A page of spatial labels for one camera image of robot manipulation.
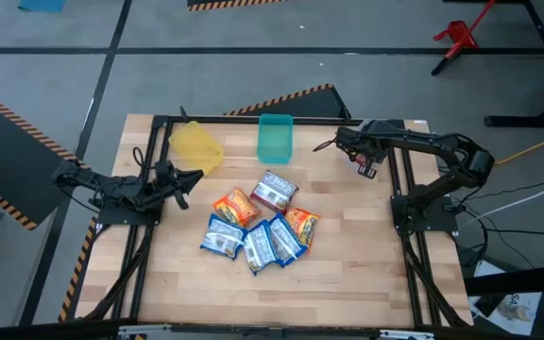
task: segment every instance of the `gray floor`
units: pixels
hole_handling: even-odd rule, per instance
[[[0,0],[0,22],[7,23],[0,25],[0,46],[106,47],[122,3],[69,0],[63,13],[43,14]],[[434,42],[432,36],[448,21],[471,22],[482,8],[440,0],[346,4],[303,0],[188,12],[182,1],[134,1],[121,46],[438,47],[448,43]],[[544,20],[544,1],[535,4]],[[488,47],[541,46],[521,6],[496,6],[475,36]],[[73,149],[103,60],[0,56],[0,100]],[[321,83],[334,84],[356,117],[425,119],[435,132],[470,136],[498,159],[544,141],[544,129],[487,128],[482,122],[488,114],[533,115],[544,109],[544,57],[462,57],[442,76],[429,76],[438,61],[431,56],[117,56],[85,161],[96,171],[111,171],[128,113],[176,114],[182,105],[189,114],[219,114]],[[544,148],[497,167],[482,193],[542,180]],[[473,201],[471,206],[485,212],[533,192]],[[86,200],[84,192],[76,197]],[[90,216],[75,203],[71,206],[36,322],[56,320]],[[493,219],[503,229],[544,230],[544,196]],[[0,326],[17,321],[47,228],[44,223],[26,232],[8,219],[0,224]],[[479,229],[467,226],[459,243],[474,245],[481,237]],[[544,265],[544,237],[504,237],[535,266]],[[527,267],[496,235],[491,235],[488,255]]]

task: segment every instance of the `yellow bowl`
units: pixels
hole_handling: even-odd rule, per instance
[[[178,152],[182,161],[186,161],[194,169],[209,174],[223,159],[224,148],[216,142],[212,135],[197,122],[190,122],[180,127],[169,137],[169,144]]]

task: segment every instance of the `orange snack bag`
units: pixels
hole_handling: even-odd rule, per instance
[[[234,188],[229,194],[213,203],[213,208],[228,222],[246,227],[262,211],[256,207],[240,188]]]
[[[314,237],[314,224],[320,219],[320,215],[306,212],[299,208],[289,207],[284,217],[289,222],[299,241],[308,247],[308,252],[310,252],[310,246]]]

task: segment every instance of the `wooden table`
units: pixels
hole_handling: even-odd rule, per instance
[[[152,117],[127,117],[114,175],[139,172],[131,149],[146,149]],[[427,130],[424,121],[405,124],[413,130]],[[356,174],[353,164],[337,148],[312,152],[315,146],[333,138],[336,127],[295,126],[290,164],[263,165],[256,156],[257,125],[203,126],[224,146],[225,158],[187,197],[189,210],[181,211],[175,199],[166,201],[150,250],[140,321],[413,326],[404,258],[389,208],[392,184],[387,161],[375,179],[364,178]],[[417,183],[437,178],[433,156],[416,152],[411,155]],[[169,157],[175,157],[172,149]],[[401,157],[398,159],[401,169]],[[179,163],[178,168],[187,170]],[[315,226],[309,254],[284,269],[269,265],[254,277],[243,252],[233,262],[199,245],[214,201],[234,186],[250,193],[266,169],[299,186],[293,205],[319,213],[322,218]],[[400,182],[406,192],[403,172]],[[271,218],[273,213],[260,207],[263,218]],[[426,236],[436,284],[459,315],[471,322],[454,242],[443,232],[427,232]],[[127,237],[128,226],[112,226],[93,245],[76,316],[93,309],[117,279]],[[128,314],[132,291],[130,282],[122,315]],[[420,283],[419,295],[424,319],[429,322],[425,290]]]

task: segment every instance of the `food package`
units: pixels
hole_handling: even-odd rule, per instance
[[[290,207],[284,217],[289,222],[299,241],[308,247],[309,253],[314,237],[314,224],[320,219],[320,215]]]
[[[270,221],[270,239],[276,253],[277,263],[281,267],[297,260],[308,249],[299,242],[291,226],[279,212]]]
[[[246,236],[245,229],[233,226],[212,213],[205,239],[200,247],[234,260]]]
[[[294,183],[266,171],[262,180],[253,189],[251,197],[272,210],[284,213],[297,190],[299,188]]]
[[[213,208],[226,221],[241,227],[246,227],[253,218],[262,213],[240,188],[232,189],[229,194],[213,203]]]
[[[272,241],[270,240],[270,228],[268,221],[258,223],[245,237],[246,262],[253,275],[264,269],[267,265],[277,261]]]

